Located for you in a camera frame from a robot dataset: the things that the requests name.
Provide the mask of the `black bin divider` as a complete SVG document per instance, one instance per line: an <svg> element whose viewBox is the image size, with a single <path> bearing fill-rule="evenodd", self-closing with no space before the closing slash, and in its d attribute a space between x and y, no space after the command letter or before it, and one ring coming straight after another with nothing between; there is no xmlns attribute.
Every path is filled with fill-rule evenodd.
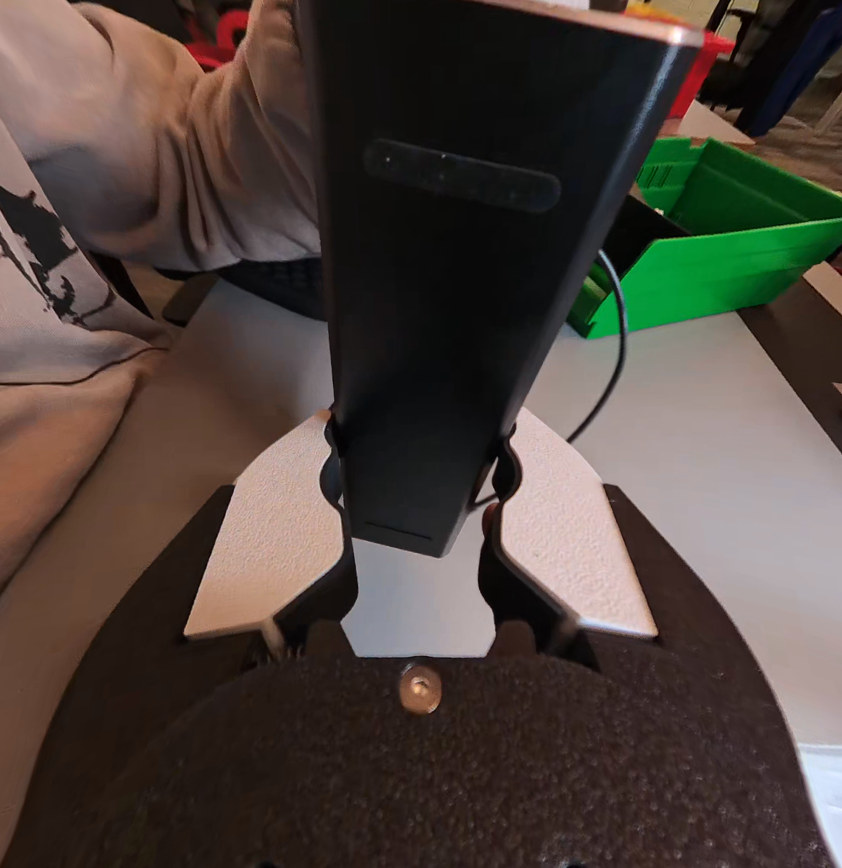
<svg viewBox="0 0 842 868"><path fill-rule="evenodd" d="M622 202L601 250L620 279L656 241L678 240L692 233L630 192Z"/></svg>

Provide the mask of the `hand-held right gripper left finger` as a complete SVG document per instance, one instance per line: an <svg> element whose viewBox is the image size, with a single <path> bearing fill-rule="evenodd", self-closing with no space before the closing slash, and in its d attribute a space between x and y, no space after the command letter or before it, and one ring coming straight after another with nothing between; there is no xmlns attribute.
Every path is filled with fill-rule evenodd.
<svg viewBox="0 0 842 868"><path fill-rule="evenodd" d="M331 413L322 409L235 480L185 638L303 642L318 621L342 622L359 583L341 495Z"/></svg>

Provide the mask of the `green plastic bin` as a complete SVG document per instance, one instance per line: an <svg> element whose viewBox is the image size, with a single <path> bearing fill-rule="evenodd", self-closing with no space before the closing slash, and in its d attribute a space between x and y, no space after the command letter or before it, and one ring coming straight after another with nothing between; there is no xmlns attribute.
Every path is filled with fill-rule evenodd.
<svg viewBox="0 0 842 868"><path fill-rule="evenodd" d="M636 185L692 236L620 279L630 331L770 303L842 248L842 194L716 139L657 140Z"/></svg>

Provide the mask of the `black multi-port usb hub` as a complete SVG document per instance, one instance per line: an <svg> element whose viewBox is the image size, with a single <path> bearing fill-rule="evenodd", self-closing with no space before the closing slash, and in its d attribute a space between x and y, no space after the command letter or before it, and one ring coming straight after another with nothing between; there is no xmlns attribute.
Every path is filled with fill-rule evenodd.
<svg viewBox="0 0 842 868"><path fill-rule="evenodd" d="M297 3L351 536L442 557L703 43L565 2Z"/></svg>

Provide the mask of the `red tote bag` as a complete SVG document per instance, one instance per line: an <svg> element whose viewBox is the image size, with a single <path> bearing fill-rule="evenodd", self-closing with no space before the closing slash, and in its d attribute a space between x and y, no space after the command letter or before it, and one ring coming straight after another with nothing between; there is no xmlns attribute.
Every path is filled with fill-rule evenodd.
<svg viewBox="0 0 842 868"><path fill-rule="evenodd" d="M183 2L184 45L206 73L230 62L246 34L250 2Z"/></svg>

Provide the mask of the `person's left forearm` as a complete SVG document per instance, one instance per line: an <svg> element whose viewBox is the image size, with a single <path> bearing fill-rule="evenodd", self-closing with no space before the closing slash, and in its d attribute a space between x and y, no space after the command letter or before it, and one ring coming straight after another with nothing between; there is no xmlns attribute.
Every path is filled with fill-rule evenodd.
<svg viewBox="0 0 842 868"><path fill-rule="evenodd" d="M0 2L0 182L81 247L191 272L320 255L291 2L254 2L234 58L100 5Z"/></svg>

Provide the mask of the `red plastic bin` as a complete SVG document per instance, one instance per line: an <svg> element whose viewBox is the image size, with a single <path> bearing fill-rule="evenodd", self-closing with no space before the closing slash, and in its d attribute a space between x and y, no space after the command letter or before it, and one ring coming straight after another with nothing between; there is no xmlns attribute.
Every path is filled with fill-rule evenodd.
<svg viewBox="0 0 842 868"><path fill-rule="evenodd" d="M679 121L685 117L720 55L730 55L736 41L703 30L703 42L695 62L687 73L667 119Z"/></svg>

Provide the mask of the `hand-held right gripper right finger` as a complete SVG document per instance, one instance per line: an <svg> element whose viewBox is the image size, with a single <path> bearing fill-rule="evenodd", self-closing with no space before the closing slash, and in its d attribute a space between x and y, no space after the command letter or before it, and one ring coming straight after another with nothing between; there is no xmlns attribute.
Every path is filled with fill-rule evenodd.
<svg viewBox="0 0 842 868"><path fill-rule="evenodd" d="M582 630L657 638L600 476L574 446L523 408L492 485L478 586L497 627L524 622L537 642Z"/></svg>

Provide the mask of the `blue jacket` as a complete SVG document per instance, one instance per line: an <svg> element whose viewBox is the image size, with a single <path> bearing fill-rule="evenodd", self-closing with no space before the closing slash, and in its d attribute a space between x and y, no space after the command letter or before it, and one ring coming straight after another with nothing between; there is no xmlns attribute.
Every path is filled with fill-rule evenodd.
<svg viewBox="0 0 842 868"><path fill-rule="evenodd" d="M760 1L735 57L735 127L758 138L842 46L842 1Z"/></svg>

